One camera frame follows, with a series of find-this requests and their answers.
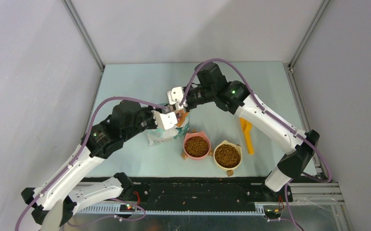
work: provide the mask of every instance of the white wall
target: white wall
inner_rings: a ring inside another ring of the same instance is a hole
[[[371,1],[332,1],[294,75],[356,230],[371,230]]]
[[[289,62],[321,0],[74,0],[106,64]]]
[[[98,79],[60,0],[0,0],[0,231],[79,143]],[[21,230],[38,229],[28,213]]]

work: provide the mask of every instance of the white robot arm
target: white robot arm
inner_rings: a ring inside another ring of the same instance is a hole
[[[269,136],[285,153],[265,180],[265,185],[274,192],[278,192],[286,183],[302,174],[314,151],[300,138],[316,145],[319,139],[317,132],[314,130],[305,132],[290,124],[256,95],[254,99],[242,82],[227,82],[215,63],[205,64],[199,69],[197,76],[200,84],[196,87],[189,89],[177,87],[168,92],[169,103],[174,109],[189,111],[197,105],[215,102],[221,110],[251,122]]]
[[[113,108],[111,115],[92,127],[85,146],[79,144],[50,179],[40,187],[25,188],[22,191],[21,196],[27,204],[35,201],[32,204],[35,222],[42,224],[59,200],[63,200],[61,225],[79,210],[100,201],[117,197],[127,200],[132,196],[133,183],[124,173],[116,173],[114,177],[90,187],[73,189],[94,167],[121,149],[127,140],[146,129],[168,129],[176,123],[174,112],[152,106],[141,107],[137,102],[121,101]]]

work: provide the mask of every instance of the pet food kibble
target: pet food kibble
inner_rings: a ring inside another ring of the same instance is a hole
[[[208,143],[200,136],[191,137],[184,144],[185,151],[192,157],[202,157],[208,152]]]
[[[223,144],[215,151],[215,160],[217,163],[226,168],[232,168],[239,164],[241,156],[238,150],[231,145]]]

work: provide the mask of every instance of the metal frame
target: metal frame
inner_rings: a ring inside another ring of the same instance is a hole
[[[299,56],[301,55],[303,49],[305,48],[307,42],[309,41],[310,37],[312,36],[313,32],[315,31],[316,26],[318,25],[320,19],[324,15],[327,7],[329,6],[331,0],[323,0],[321,3],[318,11],[316,12],[315,17],[312,20],[312,23],[309,25],[305,36],[302,38],[302,41],[300,42],[298,48],[295,51],[295,54],[293,55],[291,61],[289,62],[289,66],[291,69],[295,66],[296,62],[299,59]]]
[[[309,123],[308,116],[305,110],[305,105],[303,104],[303,100],[299,92],[298,85],[296,84],[296,80],[293,76],[293,72],[291,71],[289,64],[283,64],[283,66],[285,68],[285,73],[286,73],[286,77],[288,78],[289,86],[291,87],[291,91],[293,94],[293,98],[295,100],[296,108],[298,109],[298,113],[299,113],[300,120],[302,122],[302,126],[304,130],[309,131],[311,129],[310,123]],[[318,174],[323,174],[324,176],[326,176],[326,169],[321,164],[319,157],[317,155],[313,155],[313,163],[315,164],[316,172]]]
[[[77,188],[87,187],[95,182],[81,182]],[[345,202],[338,183],[291,183],[290,184],[293,202],[290,206],[330,206],[329,212],[336,223],[338,231],[353,231]],[[276,202],[255,202],[256,211],[251,212],[176,212],[176,211],[147,211],[149,215],[203,215],[203,216],[263,216],[266,206],[277,206]],[[93,206],[89,206],[79,214],[129,214],[120,212],[120,203],[106,201]]]
[[[100,87],[100,83],[102,82],[102,77],[103,77],[103,70],[100,71],[100,74],[99,74],[99,80],[96,84],[96,91],[93,95],[93,101],[92,101],[92,104],[91,104],[91,108],[90,108],[90,111],[89,111],[89,114],[88,114],[88,119],[86,120],[86,127],[85,129],[83,130],[83,133],[82,133],[82,136],[84,136],[86,134],[86,131],[88,130],[89,128],[89,122],[91,121],[91,117],[92,117],[92,114],[93,114],[93,111],[94,111],[94,106],[95,106],[95,102],[96,102],[96,98],[97,98],[97,94],[99,92],[99,87]]]
[[[100,71],[103,71],[105,69],[105,65],[103,64],[96,50],[96,47],[93,44],[92,39],[88,34],[88,31],[83,25],[83,22],[80,19],[79,14],[76,11],[75,6],[72,3],[72,0],[62,0],[62,3],[64,4],[66,10],[68,11],[69,16],[71,17],[73,23],[75,24],[76,29],[78,30],[79,34],[82,36],[82,39],[85,42],[86,46],[88,47],[89,52],[91,53],[92,57],[95,59],[95,62],[98,65]]]

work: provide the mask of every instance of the purple cable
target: purple cable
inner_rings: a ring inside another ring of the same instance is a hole
[[[107,215],[107,216],[104,216],[104,217],[101,217],[101,218],[98,218],[96,220],[93,220],[89,223],[86,223],[86,224],[83,224],[83,225],[74,225],[74,224],[71,224],[69,222],[67,222],[67,224],[71,227],[74,227],[74,228],[82,228],[82,227],[85,227],[85,226],[88,226],[88,225],[92,225],[100,220],[103,220],[103,219],[106,219],[106,218],[119,218],[119,220],[126,220],[126,221],[137,221],[137,220],[140,220],[140,219],[143,219],[145,216],[146,216],[146,211],[144,208],[138,206],[138,205],[134,205],[134,204],[130,204],[130,203],[127,203],[125,201],[122,201],[122,200],[119,200],[119,199],[116,199],[116,198],[111,198],[111,200],[113,201],[117,201],[117,202],[120,202],[120,203],[123,203],[123,204],[128,204],[128,205],[131,205],[133,207],[136,207],[138,209],[140,209],[142,212],[143,212],[143,215],[139,218],[135,218],[135,219],[128,219],[128,218],[122,218],[122,217],[119,217],[117,215]]]
[[[287,219],[287,218],[281,218],[281,219],[269,219],[269,221],[281,221],[281,220],[287,220],[287,221],[293,223],[293,221],[291,221],[291,220],[289,220],[289,219]],[[297,225],[297,228],[299,227],[301,231],[305,231],[304,228],[303,228],[300,224],[298,224],[298,223],[296,223],[296,222],[295,222],[294,224],[296,224],[296,225]]]
[[[97,106],[97,108],[95,109],[95,111],[93,112],[93,116],[91,118],[91,121],[89,123],[89,127],[88,127],[88,130],[86,131],[86,136],[85,136],[85,139],[83,140],[83,143],[78,151],[78,153],[76,154],[75,157],[72,158],[72,160],[69,162],[70,165],[73,165],[75,163],[75,161],[79,158],[80,154],[82,153],[83,149],[85,148],[86,146],[86,143],[88,142],[88,139],[89,139],[89,136],[90,136],[90,130],[92,129],[92,126],[93,126],[93,123],[95,121],[95,117],[97,115],[97,113],[99,112],[100,108],[105,105],[107,102],[109,101],[113,101],[113,100],[128,100],[128,101],[133,101],[133,102],[138,102],[138,103],[142,103],[142,104],[146,104],[146,105],[150,105],[152,107],[155,107],[155,108],[160,108],[160,109],[165,109],[166,107],[164,106],[161,106],[161,105],[158,105],[158,104],[155,104],[155,103],[150,103],[150,102],[147,102],[147,101],[143,101],[143,100],[139,100],[139,99],[135,99],[135,98],[130,98],[130,97],[121,97],[121,96],[114,96],[114,97],[110,97],[110,98],[107,98],[105,100],[103,100],[99,106]],[[17,220],[17,223],[15,225],[15,231],[19,231],[19,227],[21,225],[21,221],[22,219],[24,218],[25,214],[27,213],[27,211],[32,207],[32,205],[37,201],[39,200],[39,198],[41,197],[41,194],[45,194],[46,191],[53,185],[55,184],[56,181],[58,181],[59,178],[61,178],[61,176],[66,172],[68,171],[68,167],[66,166],[64,169],[62,169],[61,172],[59,172],[58,175],[56,175],[56,177],[54,177],[54,179],[52,179],[52,181],[50,181],[48,183],[47,186],[45,186],[42,191],[39,193],[39,195],[37,197],[34,198],[34,200],[31,201],[31,203],[28,204],[28,206],[24,209],[24,211],[21,213],[20,217],[18,218]]]
[[[290,180],[288,183],[285,184],[285,202],[286,202],[286,207],[288,208],[289,215],[291,216],[292,223],[295,225],[296,229],[298,230],[299,227],[297,226],[297,223],[295,221],[295,218],[293,218],[293,213],[291,211],[291,207],[289,206],[289,200],[288,200],[288,184],[292,181]]]
[[[203,66],[205,66],[206,64],[210,63],[210,62],[222,62],[222,63],[225,63],[227,64],[228,66],[230,66],[232,69],[234,69],[234,71],[239,75],[239,77],[242,79],[242,81],[244,82],[245,86],[247,87],[249,93],[251,94],[252,96],[252,99],[253,101],[255,102],[255,104],[262,110],[264,111],[265,110],[265,107],[262,106],[262,104],[259,103],[258,99],[256,98],[255,96],[255,93],[252,91],[251,87],[249,86],[247,80],[245,79],[245,77],[242,75],[242,73],[232,64],[230,63],[229,61],[225,60],[225,59],[220,59],[220,58],[215,58],[215,59],[209,59],[205,62],[202,62],[198,67],[197,69],[194,71],[193,75],[191,76],[191,79],[190,81],[188,82],[186,88],[185,88],[185,91],[184,91],[184,97],[183,99],[181,100],[180,102],[180,105],[183,105],[184,104],[184,101],[186,100],[186,96],[188,94],[188,91],[190,90],[190,87],[191,87],[191,84],[193,83],[193,80],[194,78],[197,76],[197,73],[198,71],[201,70],[201,68]],[[329,166],[327,165],[327,162],[326,162],[326,159],[322,156],[322,154],[319,152],[319,150],[314,146],[312,145],[307,139],[305,139],[303,136],[301,136],[300,134],[297,134],[296,131],[291,128],[289,125],[287,125],[285,122],[283,122],[281,119],[279,119],[278,117],[276,117],[276,115],[272,114],[270,111],[265,111],[266,114],[268,114],[271,118],[273,118],[274,120],[276,120],[278,123],[280,123],[283,127],[285,127],[289,132],[291,132],[292,134],[296,135],[299,139],[301,139],[303,142],[305,142],[307,145],[309,145],[309,147],[311,147],[316,155],[318,155],[318,157],[320,158],[320,160],[322,161],[322,164],[326,167],[326,175],[327,175],[327,180],[320,180],[316,177],[313,177],[307,173],[303,173],[306,177],[309,177],[313,180],[316,180],[318,182],[321,182],[321,183],[328,183],[331,181],[331,171],[330,171],[330,168]]]

